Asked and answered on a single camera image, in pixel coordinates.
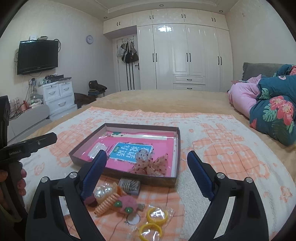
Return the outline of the person's left hand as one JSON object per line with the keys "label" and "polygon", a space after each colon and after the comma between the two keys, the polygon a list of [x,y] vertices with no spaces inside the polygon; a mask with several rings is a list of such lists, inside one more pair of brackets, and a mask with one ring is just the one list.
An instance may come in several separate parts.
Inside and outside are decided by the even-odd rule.
{"label": "person's left hand", "polygon": [[[26,190],[25,190],[26,182],[24,180],[24,178],[26,178],[26,176],[27,176],[27,172],[25,171],[25,169],[22,169],[21,170],[21,179],[17,182],[18,194],[20,196],[25,196],[25,194],[26,194]],[[1,183],[4,182],[7,179],[7,177],[8,177],[8,173],[4,170],[1,170],[1,173],[0,173]],[[3,194],[2,190],[0,190],[0,201],[1,201],[1,206],[8,209],[8,204],[5,201],[4,194]]]}

